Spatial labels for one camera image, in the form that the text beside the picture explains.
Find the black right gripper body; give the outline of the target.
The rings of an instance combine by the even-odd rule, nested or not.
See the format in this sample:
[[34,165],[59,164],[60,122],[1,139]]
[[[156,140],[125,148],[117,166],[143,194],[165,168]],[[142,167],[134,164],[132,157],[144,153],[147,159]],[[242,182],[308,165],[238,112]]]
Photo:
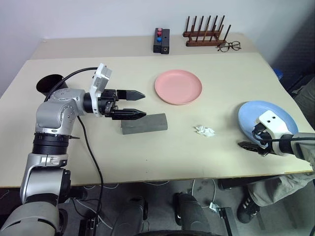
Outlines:
[[266,127],[262,123],[258,123],[254,126],[252,131],[253,138],[259,142],[255,145],[256,152],[262,156],[266,156],[271,151],[271,142],[268,142],[267,139],[270,139],[271,136],[266,132]]

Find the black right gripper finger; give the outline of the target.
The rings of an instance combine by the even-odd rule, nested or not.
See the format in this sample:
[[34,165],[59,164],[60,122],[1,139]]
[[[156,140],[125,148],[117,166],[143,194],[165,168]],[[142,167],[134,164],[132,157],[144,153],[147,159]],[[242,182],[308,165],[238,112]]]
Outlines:
[[253,151],[253,152],[260,152],[261,147],[257,144],[247,142],[247,141],[241,141],[238,143],[238,146],[245,150]]

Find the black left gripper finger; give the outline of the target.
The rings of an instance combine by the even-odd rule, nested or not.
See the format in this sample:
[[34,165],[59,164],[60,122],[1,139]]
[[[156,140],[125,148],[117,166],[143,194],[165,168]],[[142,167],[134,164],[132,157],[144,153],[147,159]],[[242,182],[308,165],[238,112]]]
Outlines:
[[117,90],[118,100],[136,101],[145,98],[146,96],[136,90]]
[[122,109],[114,110],[112,113],[112,120],[136,120],[147,114],[137,109]]

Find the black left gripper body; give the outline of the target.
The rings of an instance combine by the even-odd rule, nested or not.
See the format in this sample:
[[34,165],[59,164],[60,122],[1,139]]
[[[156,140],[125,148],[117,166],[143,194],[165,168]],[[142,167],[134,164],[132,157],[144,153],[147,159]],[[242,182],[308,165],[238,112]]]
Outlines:
[[101,115],[111,118],[112,120],[118,120],[117,117],[117,94],[115,89],[105,89],[98,98],[98,111]]

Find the light blue round plate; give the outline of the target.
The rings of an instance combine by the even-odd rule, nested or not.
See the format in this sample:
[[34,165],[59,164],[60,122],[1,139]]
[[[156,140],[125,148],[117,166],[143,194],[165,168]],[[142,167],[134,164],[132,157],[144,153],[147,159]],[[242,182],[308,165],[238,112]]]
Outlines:
[[256,125],[257,118],[267,110],[272,111],[278,117],[280,117],[286,123],[288,130],[292,134],[298,133],[299,130],[294,119],[281,107],[266,101],[249,101],[240,107],[238,112],[238,121],[243,133],[253,143],[263,147],[259,141],[255,140],[252,135],[252,131],[254,129],[254,126]]

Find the crumpled white paper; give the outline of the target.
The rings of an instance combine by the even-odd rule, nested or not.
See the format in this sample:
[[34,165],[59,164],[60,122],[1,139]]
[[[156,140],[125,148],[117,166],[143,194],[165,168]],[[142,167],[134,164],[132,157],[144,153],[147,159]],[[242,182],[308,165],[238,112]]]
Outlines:
[[197,125],[194,127],[194,129],[197,134],[200,134],[205,137],[213,137],[216,135],[213,129],[206,127],[204,125]]

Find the pink round plate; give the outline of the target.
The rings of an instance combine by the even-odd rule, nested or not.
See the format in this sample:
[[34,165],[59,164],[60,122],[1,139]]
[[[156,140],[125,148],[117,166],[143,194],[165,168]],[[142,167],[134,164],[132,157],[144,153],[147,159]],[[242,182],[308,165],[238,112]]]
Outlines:
[[155,91],[161,100],[172,105],[186,105],[202,93],[202,83],[193,73],[185,70],[168,70],[155,80]]

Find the person's grey trouser leg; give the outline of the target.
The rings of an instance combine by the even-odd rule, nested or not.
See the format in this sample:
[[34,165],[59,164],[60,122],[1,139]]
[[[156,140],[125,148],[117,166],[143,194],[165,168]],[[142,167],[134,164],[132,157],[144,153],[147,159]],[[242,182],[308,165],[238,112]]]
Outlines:
[[249,184],[249,196],[243,206],[248,207],[252,203],[259,207],[269,206],[305,187],[313,179],[315,172],[289,174]]

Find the black plastic cup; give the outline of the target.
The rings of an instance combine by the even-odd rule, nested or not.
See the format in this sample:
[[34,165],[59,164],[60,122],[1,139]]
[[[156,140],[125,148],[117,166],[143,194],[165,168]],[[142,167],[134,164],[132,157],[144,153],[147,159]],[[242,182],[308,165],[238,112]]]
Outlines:
[[63,76],[60,74],[47,75],[38,81],[36,84],[36,90],[46,97],[49,95],[50,90],[62,79]]

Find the black box with coloured buttons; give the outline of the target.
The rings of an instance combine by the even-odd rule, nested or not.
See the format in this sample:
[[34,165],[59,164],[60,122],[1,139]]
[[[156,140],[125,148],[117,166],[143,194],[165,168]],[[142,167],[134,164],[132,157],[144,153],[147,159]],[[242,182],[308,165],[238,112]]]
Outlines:
[[156,28],[153,43],[153,52],[169,54],[170,29]]

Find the black sneaker with white stripes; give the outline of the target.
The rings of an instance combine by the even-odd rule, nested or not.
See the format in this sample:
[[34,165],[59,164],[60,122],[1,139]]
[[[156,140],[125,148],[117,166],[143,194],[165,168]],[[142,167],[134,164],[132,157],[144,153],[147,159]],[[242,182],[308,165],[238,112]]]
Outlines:
[[250,196],[247,196],[239,204],[237,209],[237,218],[243,223],[249,223],[256,214],[260,211],[260,207],[252,200]]

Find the dark rounded shape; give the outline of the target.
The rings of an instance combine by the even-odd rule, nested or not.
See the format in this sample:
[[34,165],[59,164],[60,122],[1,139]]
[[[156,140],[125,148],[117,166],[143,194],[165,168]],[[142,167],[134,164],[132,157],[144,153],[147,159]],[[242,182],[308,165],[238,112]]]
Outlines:
[[210,233],[210,224],[197,199],[188,193],[173,195],[175,221],[181,226],[182,236],[205,236]]

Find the brown wooden peg rack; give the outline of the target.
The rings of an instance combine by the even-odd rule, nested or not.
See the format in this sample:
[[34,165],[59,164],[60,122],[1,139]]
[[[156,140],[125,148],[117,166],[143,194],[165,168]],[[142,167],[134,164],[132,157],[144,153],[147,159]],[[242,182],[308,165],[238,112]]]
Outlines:
[[219,17],[188,16],[183,37],[187,38],[187,47],[218,47],[227,42],[231,25],[225,25],[225,15]]

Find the black-rimmed clear eyeglasses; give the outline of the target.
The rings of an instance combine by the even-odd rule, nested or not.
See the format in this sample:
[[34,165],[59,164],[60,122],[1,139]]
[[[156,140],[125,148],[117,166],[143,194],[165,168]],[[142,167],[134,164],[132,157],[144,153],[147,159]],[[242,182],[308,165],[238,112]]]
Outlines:
[[234,51],[239,51],[241,50],[241,44],[239,41],[233,41],[233,42],[224,42],[224,43],[221,43],[219,46],[218,46],[218,49],[217,51],[220,51],[220,52],[228,52],[230,49],[234,50]]

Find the black table frame bar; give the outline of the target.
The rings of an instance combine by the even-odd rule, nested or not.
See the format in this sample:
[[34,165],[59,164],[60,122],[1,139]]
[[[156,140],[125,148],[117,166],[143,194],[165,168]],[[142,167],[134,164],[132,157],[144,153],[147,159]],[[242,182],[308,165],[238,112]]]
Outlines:
[[281,177],[282,175],[275,176],[258,176],[258,177],[233,177],[233,178],[221,178],[218,179],[218,187],[221,190],[231,189],[234,187],[241,187],[248,184],[265,181]]

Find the black metal floor bracket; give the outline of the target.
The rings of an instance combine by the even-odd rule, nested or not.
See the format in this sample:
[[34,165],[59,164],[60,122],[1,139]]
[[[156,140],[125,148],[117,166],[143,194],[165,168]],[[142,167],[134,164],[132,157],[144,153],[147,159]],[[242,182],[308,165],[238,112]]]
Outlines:
[[231,207],[218,208],[218,214],[220,219],[224,223],[226,236],[239,236],[236,228],[234,215]]

